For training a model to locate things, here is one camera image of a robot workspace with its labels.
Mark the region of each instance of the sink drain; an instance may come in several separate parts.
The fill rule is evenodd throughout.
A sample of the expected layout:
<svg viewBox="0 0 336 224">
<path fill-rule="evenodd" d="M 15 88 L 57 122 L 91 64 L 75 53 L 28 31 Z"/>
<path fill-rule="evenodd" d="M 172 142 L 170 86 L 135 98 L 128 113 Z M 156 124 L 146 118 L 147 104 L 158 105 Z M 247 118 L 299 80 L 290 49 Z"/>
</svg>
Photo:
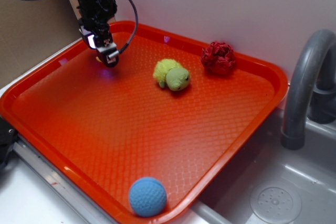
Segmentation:
<svg viewBox="0 0 336 224">
<path fill-rule="evenodd" d="M 301 212 L 301 199 L 289 185 L 267 182 L 254 189 L 250 204 L 253 212 L 269 224 L 287 224 Z"/>
</svg>

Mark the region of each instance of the red fabric ball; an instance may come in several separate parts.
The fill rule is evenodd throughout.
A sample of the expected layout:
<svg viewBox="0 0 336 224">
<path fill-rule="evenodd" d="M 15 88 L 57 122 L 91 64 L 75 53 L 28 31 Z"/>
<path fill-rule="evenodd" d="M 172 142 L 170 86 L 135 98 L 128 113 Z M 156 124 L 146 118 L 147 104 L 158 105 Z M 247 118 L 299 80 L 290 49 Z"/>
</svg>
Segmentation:
<svg viewBox="0 0 336 224">
<path fill-rule="evenodd" d="M 230 45 L 214 41 L 209 47 L 203 48 L 201 63 L 205 69 L 226 75 L 230 73 L 236 60 Z"/>
</svg>

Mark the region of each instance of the tray rim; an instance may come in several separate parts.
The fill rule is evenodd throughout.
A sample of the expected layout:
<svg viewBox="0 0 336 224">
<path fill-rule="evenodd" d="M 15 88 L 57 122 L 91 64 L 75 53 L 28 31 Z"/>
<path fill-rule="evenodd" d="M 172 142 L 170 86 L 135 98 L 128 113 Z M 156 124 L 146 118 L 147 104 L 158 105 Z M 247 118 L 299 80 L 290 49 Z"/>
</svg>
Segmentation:
<svg viewBox="0 0 336 224">
<path fill-rule="evenodd" d="M 111 24 L 112 33 L 116 33 L 119 31 L 131 32 L 133 30 L 134 22 L 115 22 Z M 148 34 L 153 37 L 152 40 L 156 42 L 162 43 L 164 41 L 164 37 L 168 36 L 173 38 L 169 40 L 167 43 L 169 46 L 191 52 L 192 54 L 198 54 L 200 48 L 207 47 L 208 44 L 204 42 L 200 42 L 197 40 L 189 39 L 180 35 L 176 35 L 170 32 L 166 32 L 157 28 L 153 28 L 147 25 L 139 25 L 137 36 L 140 37 L 148 37 Z M 75 52 L 81 52 L 82 50 L 87 49 L 87 46 L 83 41 L 77 41 L 72 44 L 69 48 L 61 51 L 55 56 L 51 57 L 48 61 L 41 66 L 37 67 L 35 70 L 30 72 L 29 74 L 23 76 L 20 80 L 15 82 L 12 86 L 10 86 L 4 94 L 0 97 L 0 114 L 4 119 L 6 119 L 9 123 L 11 123 L 19 133 L 25 137 L 26 139 L 30 138 L 32 142 L 39 141 L 39 136 L 34 135 L 34 130 L 29 129 L 24 126 L 24 122 L 20 119 L 15 118 L 13 114 L 10 113 L 9 108 L 13 105 L 15 99 L 24 92 L 21 86 L 24 86 L 23 83 L 31 82 L 31 85 L 25 86 L 25 90 L 29 89 L 34 83 L 44 78 L 46 75 L 50 73 L 50 68 L 56 70 L 61 65 L 57 63 L 57 59 L 66 55 L 68 52 L 72 52 L 73 57 L 67 58 L 70 60 L 74 58 L 77 54 Z M 108 214 L 111 215 L 117 221 L 122 223 L 165 223 L 170 221 L 181 213 L 196 199 L 196 197 L 204 190 L 206 185 L 208 185 L 216 174 L 229 162 L 229 160 L 233 157 L 233 155 L 243 146 L 243 144 L 248 140 L 248 138 L 257 130 L 259 125 L 267 118 L 267 116 L 275 109 L 275 107 L 279 104 L 279 102 L 283 99 L 283 97 L 287 93 L 288 89 L 288 80 L 285 76 L 284 72 L 276 65 L 253 58 L 247 55 L 240 54 L 236 52 L 237 58 L 237 67 L 243 71 L 247 71 L 258 76 L 267 79 L 274 87 L 275 94 L 271 101 L 258 113 L 258 115 L 251 121 L 251 123 L 243 130 L 243 132 L 238 136 L 237 139 L 233 141 L 231 146 L 228 148 L 229 151 L 225 151 L 223 155 L 218 159 L 218 161 L 213 164 L 213 166 L 208 170 L 208 172 L 200 179 L 200 181 L 192 188 L 192 190 L 186 195 L 186 197 L 181 200 L 173 209 L 169 212 L 164 212 L 158 216 L 153 218 L 138 218 L 136 216 L 125 215 L 125 212 L 128 212 L 121 204 L 119 204 L 116 200 L 113 199 L 107 192 L 105 192 L 102 188 L 99 190 L 97 186 L 95 187 L 90 183 L 92 179 L 90 179 L 87 175 L 85 175 L 80 170 L 74 169 L 74 165 L 71 164 L 69 167 L 69 161 L 65 157 L 60 157 L 60 155 L 52 155 L 51 157 L 46 157 L 50 162 L 52 162 L 60 171 L 67 176 L 70 180 L 72 180 L 77 186 L 80 182 L 81 190 L 83 190 L 86 194 L 89 195 L 99 206 L 101 206 Z M 249 67 L 250 64 L 253 64 L 254 68 L 251 69 Z M 29 81 L 29 77 L 32 75 L 37 75 L 38 80 L 34 79 L 34 81 Z M 57 150 L 53 150 L 52 146 L 46 146 L 46 144 L 35 144 L 34 147 L 42 153 L 45 153 L 45 149 L 52 149 L 52 152 L 57 152 Z M 97 202 L 95 197 L 92 195 L 100 194 L 104 199 L 114 200 L 115 204 L 109 204 L 109 206 L 102 206 L 100 202 Z"/>
</svg>

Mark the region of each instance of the blue ball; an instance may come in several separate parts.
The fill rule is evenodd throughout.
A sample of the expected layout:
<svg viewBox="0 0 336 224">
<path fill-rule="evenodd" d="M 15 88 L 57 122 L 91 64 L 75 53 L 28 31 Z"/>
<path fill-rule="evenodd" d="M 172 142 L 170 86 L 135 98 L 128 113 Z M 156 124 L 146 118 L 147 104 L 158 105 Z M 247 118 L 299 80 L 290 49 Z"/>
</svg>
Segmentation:
<svg viewBox="0 0 336 224">
<path fill-rule="evenodd" d="M 153 217 L 164 209 L 167 203 L 167 193 L 160 181 L 151 177 L 143 177 L 132 185 L 129 201 L 137 215 Z"/>
</svg>

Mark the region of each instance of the yellow-green plush toy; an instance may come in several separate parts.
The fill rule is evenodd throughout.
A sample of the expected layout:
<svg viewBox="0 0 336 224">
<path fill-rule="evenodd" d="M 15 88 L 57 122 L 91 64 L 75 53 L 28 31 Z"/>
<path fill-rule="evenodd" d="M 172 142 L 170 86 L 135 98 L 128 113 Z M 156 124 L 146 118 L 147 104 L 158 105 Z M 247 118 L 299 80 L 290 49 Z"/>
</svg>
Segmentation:
<svg viewBox="0 0 336 224">
<path fill-rule="evenodd" d="M 189 71 L 172 59 L 160 60 L 155 66 L 153 77 L 161 88 L 165 88 L 167 84 L 172 91 L 185 89 L 190 82 Z"/>
</svg>

